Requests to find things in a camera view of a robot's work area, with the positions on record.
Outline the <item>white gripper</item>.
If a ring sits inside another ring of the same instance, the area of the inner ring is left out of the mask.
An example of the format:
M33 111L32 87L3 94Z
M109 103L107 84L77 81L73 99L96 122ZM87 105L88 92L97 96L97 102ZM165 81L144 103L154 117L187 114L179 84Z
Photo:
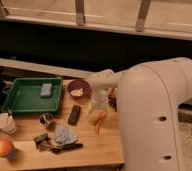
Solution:
M106 117L110 117L110 107L108 106L108 89L95 89L92 94L91 103L88 104L88 113L93 109L105 110Z

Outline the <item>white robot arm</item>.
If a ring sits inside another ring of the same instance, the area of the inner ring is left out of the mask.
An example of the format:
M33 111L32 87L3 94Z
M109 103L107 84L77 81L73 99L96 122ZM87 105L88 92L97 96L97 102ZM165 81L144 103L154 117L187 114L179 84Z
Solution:
M94 90L117 89L125 171L185 171L178 107L192 98L192 60L144 62L90 75Z

